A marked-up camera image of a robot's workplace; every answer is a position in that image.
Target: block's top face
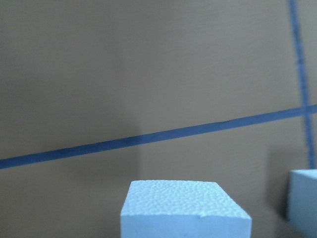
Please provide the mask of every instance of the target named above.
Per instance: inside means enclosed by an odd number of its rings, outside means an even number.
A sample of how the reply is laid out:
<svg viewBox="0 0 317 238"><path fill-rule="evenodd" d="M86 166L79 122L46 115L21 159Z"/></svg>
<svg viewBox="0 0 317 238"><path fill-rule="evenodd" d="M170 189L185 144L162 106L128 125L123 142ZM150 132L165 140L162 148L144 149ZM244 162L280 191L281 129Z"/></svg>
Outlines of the block's top face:
<svg viewBox="0 0 317 238"><path fill-rule="evenodd" d="M121 216L194 215L251 219L215 182L133 181Z"/></svg>
<svg viewBox="0 0 317 238"><path fill-rule="evenodd" d="M292 170L291 172L294 174L306 176L310 179L317 180L317 170Z"/></svg>

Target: vertical blue line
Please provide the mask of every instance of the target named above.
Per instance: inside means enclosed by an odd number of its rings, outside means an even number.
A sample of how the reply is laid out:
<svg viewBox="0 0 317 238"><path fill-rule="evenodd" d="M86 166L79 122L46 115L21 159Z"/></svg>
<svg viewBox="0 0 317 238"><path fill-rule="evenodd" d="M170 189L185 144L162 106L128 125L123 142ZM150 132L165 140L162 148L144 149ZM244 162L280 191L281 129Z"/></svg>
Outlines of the vertical blue line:
<svg viewBox="0 0 317 238"><path fill-rule="evenodd" d="M305 125L305 136L306 144L308 147L308 164L310 169L315 169L315 145L313 136L313 126L309 112L309 92L307 82L307 72L304 58L303 42L301 39L300 22L297 13L296 0L289 0L290 17L293 28L293 38L295 44L295 51L297 57L297 71L299 76L300 91L302 97L302 108L304 112L304 125Z"/></svg>

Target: light blue block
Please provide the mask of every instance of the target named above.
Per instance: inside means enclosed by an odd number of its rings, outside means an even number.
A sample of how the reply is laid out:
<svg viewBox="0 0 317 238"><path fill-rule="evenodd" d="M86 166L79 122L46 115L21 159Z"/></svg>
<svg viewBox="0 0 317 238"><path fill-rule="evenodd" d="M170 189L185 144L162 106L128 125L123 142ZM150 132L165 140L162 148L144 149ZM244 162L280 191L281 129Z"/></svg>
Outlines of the light blue block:
<svg viewBox="0 0 317 238"><path fill-rule="evenodd" d="M133 181L121 238L249 238L251 217L215 182Z"/></svg>
<svg viewBox="0 0 317 238"><path fill-rule="evenodd" d="M288 219L303 234L317 238L317 170L293 170Z"/></svg>

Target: blue tape strip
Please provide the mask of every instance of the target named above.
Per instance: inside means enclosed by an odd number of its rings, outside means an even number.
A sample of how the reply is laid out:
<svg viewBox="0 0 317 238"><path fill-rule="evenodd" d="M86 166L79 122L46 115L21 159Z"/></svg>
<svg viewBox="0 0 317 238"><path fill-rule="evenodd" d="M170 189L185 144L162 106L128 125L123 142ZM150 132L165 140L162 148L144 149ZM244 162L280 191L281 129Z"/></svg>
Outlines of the blue tape strip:
<svg viewBox="0 0 317 238"><path fill-rule="evenodd" d="M123 139L99 142L88 145L81 145L66 149L53 150L38 154L18 156L8 159L0 160L0 169L16 167L21 165L33 164L38 162L44 162L49 160L57 160L62 158L68 158L72 156L85 155L90 153L96 153L107 150L114 150L129 146L142 145L157 141L176 139L180 137L198 135L208 132L227 130L242 126L260 124L264 122L281 120L293 117L299 117L303 115L303 108L294 108L284 111L278 111L273 113L266 113L256 116L250 116L245 118L233 119L224 122L214 122L203 125L196 125L191 127L184 127L174 130L167 130L161 132L155 132L151 134L138 135L127 137Z"/></svg>
<svg viewBox="0 0 317 238"><path fill-rule="evenodd" d="M313 126L310 118L310 109L308 108L309 93L307 83L307 72L304 58L303 42L301 39L300 22L297 14L297 2L296 0L289 0L290 17L293 28L293 38L295 51L297 56L297 71L300 80L300 91L302 95L302 108L304 110L304 123L305 123L305 136L306 144L308 147L308 164L310 169L314 169L315 166L315 145L313 136Z"/></svg>

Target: blurry blue block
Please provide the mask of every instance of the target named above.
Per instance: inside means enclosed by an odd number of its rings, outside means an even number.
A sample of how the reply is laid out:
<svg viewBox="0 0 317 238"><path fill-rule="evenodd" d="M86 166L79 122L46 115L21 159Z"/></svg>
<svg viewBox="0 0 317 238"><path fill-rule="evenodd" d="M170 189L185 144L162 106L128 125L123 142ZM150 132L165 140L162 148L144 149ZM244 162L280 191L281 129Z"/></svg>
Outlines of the blurry blue block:
<svg viewBox="0 0 317 238"><path fill-rule="evenodd" d="M288 219L303 234L317 238L317 170L293 170Z"/></svg>
<svg viewBox="0 0 317 238"><path fill-rule="evenodd" d="M122 238L249 238L251 217L215 182L133 181Z"/></svg>

